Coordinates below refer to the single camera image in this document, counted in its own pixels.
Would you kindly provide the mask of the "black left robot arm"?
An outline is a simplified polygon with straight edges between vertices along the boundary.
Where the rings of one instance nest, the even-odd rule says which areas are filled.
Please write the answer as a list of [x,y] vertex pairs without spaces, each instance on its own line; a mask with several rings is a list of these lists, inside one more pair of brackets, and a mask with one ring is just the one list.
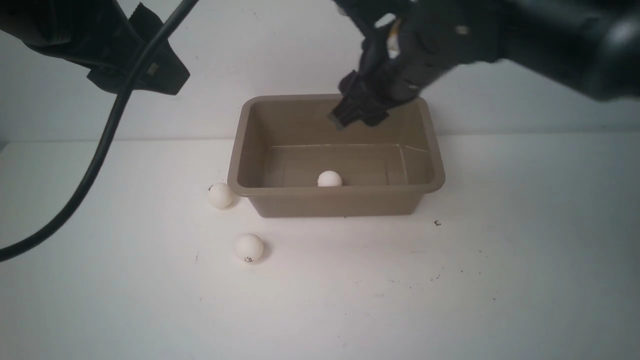
[[87,78],[111,94],[163,26],[142,3],[126,16],[116,0],[3,0],[0,22],[31,50],[89,69]]

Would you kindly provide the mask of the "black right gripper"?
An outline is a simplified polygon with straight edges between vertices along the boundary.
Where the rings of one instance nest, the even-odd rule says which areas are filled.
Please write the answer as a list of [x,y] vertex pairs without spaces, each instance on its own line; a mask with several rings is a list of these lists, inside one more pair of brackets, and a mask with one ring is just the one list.
[[338,84],[336,129],[389,117],[381,101],[408,101],[461,65],[500,59],[503,0],[338,0],[364,36],[356,70]]

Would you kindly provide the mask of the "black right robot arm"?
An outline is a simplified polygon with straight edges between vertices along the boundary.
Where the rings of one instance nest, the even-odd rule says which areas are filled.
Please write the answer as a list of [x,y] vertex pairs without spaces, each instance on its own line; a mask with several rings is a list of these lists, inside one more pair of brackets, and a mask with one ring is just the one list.
[[637,0],[338,0],[364,39],[338,129],[378,126],[461,65],[509,60],[595,101],[639,97]]

